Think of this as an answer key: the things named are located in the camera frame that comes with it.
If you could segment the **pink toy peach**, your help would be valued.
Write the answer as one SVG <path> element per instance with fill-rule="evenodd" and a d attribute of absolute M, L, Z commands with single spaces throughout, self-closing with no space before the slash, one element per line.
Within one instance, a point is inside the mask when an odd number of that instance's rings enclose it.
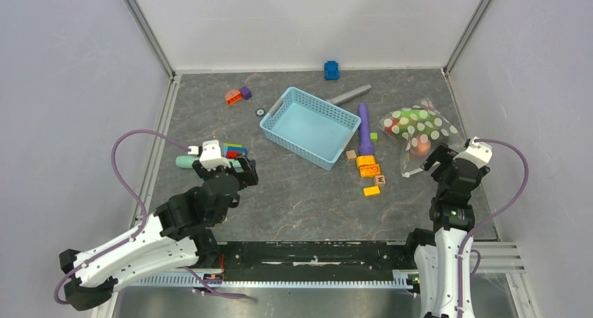
<path fill-rule="evenodd" d="M 425 157 L 431 152 L 431 142 L 429 140 L 421 141 L 414 138 L 409 145 L 409 151 L 414 157 Z"/>

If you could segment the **clear polka dot zip bag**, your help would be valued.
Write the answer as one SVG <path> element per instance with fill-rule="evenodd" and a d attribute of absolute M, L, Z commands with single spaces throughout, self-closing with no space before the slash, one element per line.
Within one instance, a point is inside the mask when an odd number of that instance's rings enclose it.
<path fill-rule="evenodd" d="M 422 171 L 427 157 L 440 144 L 460 151 L 462 130 L 443 116 L 431 99 L 423 98 L 410 106 L 396 108 L 378 121 L 378 126 L 401 146 L 401 175 L 408 178 Z"/>

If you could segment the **green orange toy mango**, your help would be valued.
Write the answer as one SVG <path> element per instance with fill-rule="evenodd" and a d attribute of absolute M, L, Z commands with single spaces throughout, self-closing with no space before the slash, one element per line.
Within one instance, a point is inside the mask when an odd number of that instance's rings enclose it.
<path fill-rule="evenodd" d="M 425 135 L 429 140 L 438 140 L 450 135 L 451 124 L 435 110 L 428 108 L 403 108 L 391 112 L 383 120 L 387 133 L 410 140 Z"/>

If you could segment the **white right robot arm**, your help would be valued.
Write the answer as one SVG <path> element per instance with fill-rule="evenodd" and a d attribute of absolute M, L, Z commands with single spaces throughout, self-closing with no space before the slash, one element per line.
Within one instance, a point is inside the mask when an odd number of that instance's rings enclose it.
<path fill-rule="evenodd" d="M 470 296 L 469 232 L 476 225 L 471 194 L 489 173 L 492 148 L 468 140 L 457 152 L 440 144 L 421 165 L 437 183 L 431 199 L 431 230 L 408 235 L 404 259 L 420 278 L 421 317 L 473 317 Z"/>

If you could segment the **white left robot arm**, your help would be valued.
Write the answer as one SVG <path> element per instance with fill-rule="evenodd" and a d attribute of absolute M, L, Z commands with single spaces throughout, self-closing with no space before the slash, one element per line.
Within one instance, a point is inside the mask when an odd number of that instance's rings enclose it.
<path fill-rule="evenodd" d="M 212 227 L 239 205 L 239 192 L 259 182 L 256 161 L 240 154 L 233 164 L 207 169 L 199 159 L 192 168 L 202 184 L 172 196 L 141 223 L 87 251 L 59 255 L 64 278 L 55 301 L 85 311 L 102 305 L 137 280 L 174 268 L 214 266 L 220 248 Z"/>

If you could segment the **mint green toy microphone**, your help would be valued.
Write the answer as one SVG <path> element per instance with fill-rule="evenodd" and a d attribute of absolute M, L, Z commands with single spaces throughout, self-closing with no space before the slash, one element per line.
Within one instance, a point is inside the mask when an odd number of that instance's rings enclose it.
<path fill-rule="evenodd" d="M 176 166 L 178 168 L 182 168 L 182 169 L 192 169 L 192 164 L 198 160 L 199 160 L 199 157 L 193 156 L 193 155 L 178 156 L 178 157 L 176 157 Z M 234 168 L 241 168 L 240 162 L 235 159 L 228 159 L 228 162 Z"/>

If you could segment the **multicolour brick stack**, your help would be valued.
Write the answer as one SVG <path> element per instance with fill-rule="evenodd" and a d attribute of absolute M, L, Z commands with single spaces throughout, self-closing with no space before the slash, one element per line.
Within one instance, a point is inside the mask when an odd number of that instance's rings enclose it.
<path fill-rule="evenodd" d="M 248 150 L 241 144 L 224 143 L 223 155 L 228 159 L 236 159 L 239 155 L 247 155 Z"/>

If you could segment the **wooden letter cube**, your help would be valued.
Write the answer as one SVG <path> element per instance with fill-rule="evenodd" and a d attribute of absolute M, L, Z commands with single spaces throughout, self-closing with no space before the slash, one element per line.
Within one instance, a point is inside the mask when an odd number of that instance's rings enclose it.
<path fill-rule="evenodd" d="M 386 178 L 384 175 L 376 175 L 373 177 L 373 183 L 377 187 L 384 187 L 386 185 Z"/>

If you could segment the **orange brick stack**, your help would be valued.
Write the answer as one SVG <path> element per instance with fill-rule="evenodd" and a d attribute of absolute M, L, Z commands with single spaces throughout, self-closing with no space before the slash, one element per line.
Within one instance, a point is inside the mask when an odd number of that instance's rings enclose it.
<path fill-rule="evenodd" d="M 373 178 L 381 175 L 380 165 L 373 155 L 363 155 L 356 158 L 356 165 L 361 178 Z"/>

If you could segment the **purple toy microphone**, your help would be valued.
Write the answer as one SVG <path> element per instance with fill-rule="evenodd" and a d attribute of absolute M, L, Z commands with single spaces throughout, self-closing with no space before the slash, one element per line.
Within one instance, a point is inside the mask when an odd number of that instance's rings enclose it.
<path fill-rule="evenodd" d="M 364 102 L 359 104 L 358 115 L 361 120 L 359 125 L 359 153 L 362 156 L 374 155 L 375 148 L 371 140 L 369 112 L 367 105 Z"/>

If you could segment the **yellow flat brick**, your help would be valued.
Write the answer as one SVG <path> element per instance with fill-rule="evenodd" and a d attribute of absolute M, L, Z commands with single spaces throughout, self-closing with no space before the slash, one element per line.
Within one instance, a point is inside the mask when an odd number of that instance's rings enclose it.
<path fill-rule="evenodd" d="M 376 186 L 376 185 L 363 188 L 363 194 L 365 197 L 377 196 L 380 193 L 381 193 L 380 187 Z"/>

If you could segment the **light blue plastic basket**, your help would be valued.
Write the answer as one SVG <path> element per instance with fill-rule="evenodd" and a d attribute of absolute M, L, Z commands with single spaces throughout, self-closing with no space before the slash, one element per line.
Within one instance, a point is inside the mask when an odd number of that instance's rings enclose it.
<path fill-rule="evenodd" d="M 297 87 L 289 87 L 259 123 L 270 141 L 330 171 L 361 118 Z"/>

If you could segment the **orange toy brick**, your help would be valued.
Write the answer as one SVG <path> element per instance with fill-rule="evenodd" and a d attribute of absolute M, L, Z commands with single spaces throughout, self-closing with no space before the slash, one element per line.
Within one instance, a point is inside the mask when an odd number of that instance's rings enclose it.
<path fill-rule="evenodd" d="M 240 101 L 242 98 L 243 95 L 239 89 L 230 89 L 224 95 L 224 99 L 227 105 L 233 105 L 237 101 Z"/>

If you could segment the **purple toy brick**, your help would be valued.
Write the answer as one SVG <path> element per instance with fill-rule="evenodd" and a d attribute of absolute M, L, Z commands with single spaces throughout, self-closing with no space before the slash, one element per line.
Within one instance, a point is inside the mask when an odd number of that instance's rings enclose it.
<path fill-rule="evenodd" d="M 252 98 L 252 91 L 249 87 L 247 86 L 242 86 L 239 89 L 239 92 L 241 93 L 241 96 L 245 99 L 245 100 L 249 100 Z"/>

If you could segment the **wooden cube upper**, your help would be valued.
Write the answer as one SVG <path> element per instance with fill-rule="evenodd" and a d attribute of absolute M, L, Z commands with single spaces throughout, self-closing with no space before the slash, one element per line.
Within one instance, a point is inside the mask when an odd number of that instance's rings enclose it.
<path fill-rule="evenodd" d="M 347 150 L 345 152 L 345 156 L 346 156 L 346 161 L 348 163 L 352 163 L 352 162 L 355 162 L 356 161 L 357 153 L 356 153 L 355 150 Z"/>

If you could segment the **blue toy brick car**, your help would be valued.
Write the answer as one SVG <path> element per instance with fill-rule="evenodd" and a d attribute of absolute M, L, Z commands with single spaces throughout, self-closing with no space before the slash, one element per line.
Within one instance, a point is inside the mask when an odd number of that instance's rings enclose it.
<path fill-rule="evenodd" d="M 338 80 L 340 78 L 339 64 L 336 61 L 327 61 L 324 63 L 324 79 Z"/>

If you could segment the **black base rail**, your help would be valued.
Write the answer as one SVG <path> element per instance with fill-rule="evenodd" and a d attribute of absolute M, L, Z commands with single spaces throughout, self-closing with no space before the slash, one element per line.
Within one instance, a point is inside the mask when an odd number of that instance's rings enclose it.
<path fill-rule="evenodd" d="M 417 270 L 414 247 L 389 241 L 229 241 L 194 268 L 219 268 L 225 281 L 390 281 Z"/>

